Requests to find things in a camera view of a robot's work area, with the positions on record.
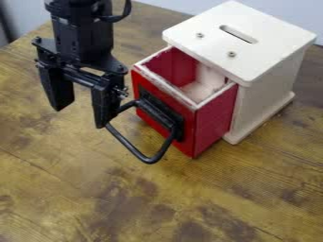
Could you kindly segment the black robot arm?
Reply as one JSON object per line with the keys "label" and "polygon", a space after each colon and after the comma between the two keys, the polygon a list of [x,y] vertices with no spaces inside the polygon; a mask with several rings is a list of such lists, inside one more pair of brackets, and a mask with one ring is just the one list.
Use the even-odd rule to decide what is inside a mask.
{"label": "black robot arm", "polygon": [[113,24],[130,14],[112,13],[110,0],[45,0],[53,37],[35,37],[34,66],[51,108],[61,111],[74,101],[73,85],[90,90],[94,125],[104,128],[126,96],[126,67],[112,56]]}

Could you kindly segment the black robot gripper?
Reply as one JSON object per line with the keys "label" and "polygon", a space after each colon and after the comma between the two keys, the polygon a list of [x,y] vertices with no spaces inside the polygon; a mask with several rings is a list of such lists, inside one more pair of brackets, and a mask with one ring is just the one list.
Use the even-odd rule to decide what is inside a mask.
{"label": "black robot gripper", "polygon": [[113,26],[93,15],[51,16],[53,39],[35,37],[35,67],[51,108],[74,101],[73,82],[90,88],[94,125],[101,129],[116,117],[126,96],[126,68],[113,58]]}

